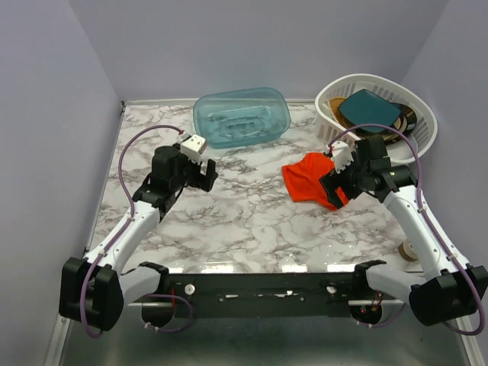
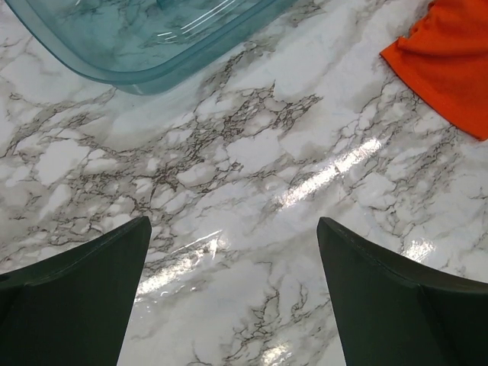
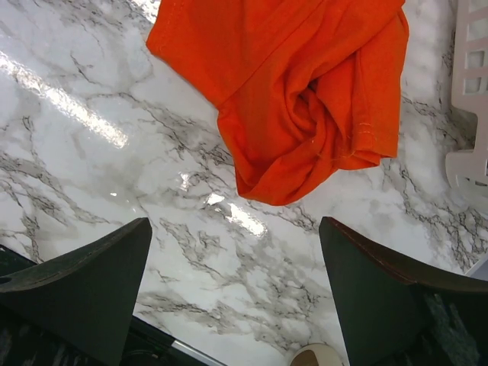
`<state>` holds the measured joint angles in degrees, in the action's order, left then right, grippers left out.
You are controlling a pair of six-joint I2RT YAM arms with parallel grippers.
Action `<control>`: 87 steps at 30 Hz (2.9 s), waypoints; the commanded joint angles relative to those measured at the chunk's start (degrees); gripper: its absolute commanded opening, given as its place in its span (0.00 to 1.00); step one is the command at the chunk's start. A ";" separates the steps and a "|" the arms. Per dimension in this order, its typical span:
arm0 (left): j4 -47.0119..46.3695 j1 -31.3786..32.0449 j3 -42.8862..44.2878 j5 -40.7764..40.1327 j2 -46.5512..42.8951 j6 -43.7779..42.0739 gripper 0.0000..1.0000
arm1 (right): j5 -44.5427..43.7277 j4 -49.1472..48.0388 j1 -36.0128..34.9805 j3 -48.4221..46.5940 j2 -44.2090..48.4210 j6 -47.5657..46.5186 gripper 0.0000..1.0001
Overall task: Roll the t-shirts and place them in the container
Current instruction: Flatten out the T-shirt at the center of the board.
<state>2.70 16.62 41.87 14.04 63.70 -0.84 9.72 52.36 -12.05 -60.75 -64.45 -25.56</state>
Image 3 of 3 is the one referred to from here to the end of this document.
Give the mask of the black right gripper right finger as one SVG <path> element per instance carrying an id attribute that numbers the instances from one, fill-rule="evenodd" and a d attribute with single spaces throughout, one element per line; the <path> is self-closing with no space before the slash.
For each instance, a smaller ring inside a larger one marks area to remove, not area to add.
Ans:
<path id="1" fill-rule="evenodd" d="M 485 365 L 487 282 L 374 242 L 331 217 L 319 238 L 351 365 Z"/>

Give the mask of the orange t shirt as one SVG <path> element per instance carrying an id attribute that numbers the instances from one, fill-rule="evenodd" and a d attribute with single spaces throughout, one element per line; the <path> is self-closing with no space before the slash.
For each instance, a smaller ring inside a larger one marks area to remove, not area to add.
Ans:
<path id="1" fill-rule="evenodd" d="M 282 206 L 397 154 L 401 1 L 163 1 L 146 45 L 218 111 L 240 196 Z"/>

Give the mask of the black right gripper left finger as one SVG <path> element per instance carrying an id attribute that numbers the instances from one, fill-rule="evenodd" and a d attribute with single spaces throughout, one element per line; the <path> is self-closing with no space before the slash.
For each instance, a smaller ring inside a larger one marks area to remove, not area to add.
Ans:
<path id="1" fill-rule="evenodd" d="M 1 278 L 1 304 L 106 365 L 121 359 L 152 238 L 137 218 Z"/>

